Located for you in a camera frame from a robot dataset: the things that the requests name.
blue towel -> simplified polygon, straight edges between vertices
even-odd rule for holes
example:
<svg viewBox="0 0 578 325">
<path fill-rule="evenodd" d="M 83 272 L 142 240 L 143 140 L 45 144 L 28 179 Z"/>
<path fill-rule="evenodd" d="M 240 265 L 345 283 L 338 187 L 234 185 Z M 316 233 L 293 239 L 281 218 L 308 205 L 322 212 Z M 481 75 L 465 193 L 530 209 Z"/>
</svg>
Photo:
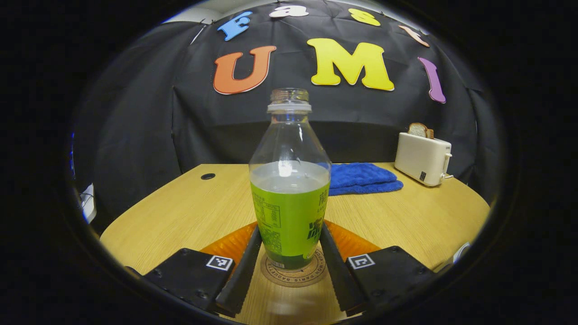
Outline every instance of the blue towel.
<svg viewBox="0 0 578 325">
<path fill-rule="evenodd" d="M 392 172 L 368 162 L 333 165 L 329 196 L 397 191 L 403 183 Z"/>
</svg>

clear plastic bottle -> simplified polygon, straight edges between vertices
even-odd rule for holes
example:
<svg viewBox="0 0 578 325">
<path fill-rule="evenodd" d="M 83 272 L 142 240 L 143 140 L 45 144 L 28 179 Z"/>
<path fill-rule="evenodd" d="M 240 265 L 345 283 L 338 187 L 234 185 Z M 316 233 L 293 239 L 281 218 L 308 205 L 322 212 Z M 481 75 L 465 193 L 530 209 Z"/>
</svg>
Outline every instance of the clear plastic bottle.
<svg viewBox="0 0 578 325">
<path fill-rule="evenodd" d="M 309 125 L 309 94 L 273 90 L 271 125 L 249 162 L 251 191 L 267 255 L 282 269 L 313 258 L 327 206 L 331 162 Z"/>
</svg>

white toaster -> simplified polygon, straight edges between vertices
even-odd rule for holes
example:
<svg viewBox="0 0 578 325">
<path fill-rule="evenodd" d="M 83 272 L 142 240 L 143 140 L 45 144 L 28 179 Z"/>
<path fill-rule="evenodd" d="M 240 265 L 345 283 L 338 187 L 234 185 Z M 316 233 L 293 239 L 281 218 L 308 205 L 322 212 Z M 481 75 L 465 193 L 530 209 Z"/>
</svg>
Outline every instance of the white toaster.
<svg viewBox="0 0 578 325">
<path fill-rule="evenodd" d="M 451 143 L 402 132 L 395 168 L 426 186 L 437 186 L 446 177 Z"/>
</svg>

cork coaster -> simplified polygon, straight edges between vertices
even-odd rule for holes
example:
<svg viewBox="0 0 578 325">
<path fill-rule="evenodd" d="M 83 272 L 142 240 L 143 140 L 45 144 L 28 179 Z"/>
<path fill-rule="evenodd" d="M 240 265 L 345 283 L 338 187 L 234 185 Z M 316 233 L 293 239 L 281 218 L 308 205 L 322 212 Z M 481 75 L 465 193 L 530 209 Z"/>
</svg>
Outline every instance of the cork coaster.
<svg viewBox="0 0 578 325">
<path fill-rule="evenodd" d="M 271 282 L 284 287 L 306 287 L 319 282 L 327 273 L 325 271 L 325 258 L 318 249 L 311 260 L 311 263 L 302 269 L 286 271 L 278 269 L 271 263 L 267 254 L 261 259 L 261 272 Z"/>
</svg>

wooden table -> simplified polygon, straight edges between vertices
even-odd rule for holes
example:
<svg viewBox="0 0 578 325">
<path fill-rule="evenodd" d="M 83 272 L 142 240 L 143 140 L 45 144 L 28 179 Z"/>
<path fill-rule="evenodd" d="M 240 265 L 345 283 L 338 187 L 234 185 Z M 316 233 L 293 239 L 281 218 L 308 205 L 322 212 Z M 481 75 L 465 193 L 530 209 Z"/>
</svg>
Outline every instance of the wooden table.
<svg viewBox="0 0 578 325">
<path fill-rule="evenodd" d="M 455 178 L 428 188 L 393 167 L 403 188 L 390 193 L 329 197 L 325 218 L 381 248 L 398 245 L 428 268 L 472 242 L 490 210 Z M 202 180 L 201 175 L 216 177 Z M 180 248 L 200 250 L 254 222 L 247 165 L 199 165 L 141 200 L 102 234 L 101 242 L 122 265 L 141 274 Z M 261 246 L 260 263 L 264 249 Z M 235 321 L 250 324 L 326 324 L 346 318 L 326 275 L 308 287 L 273 284 L 258 265 L 243 310 Z"/>
</svg>

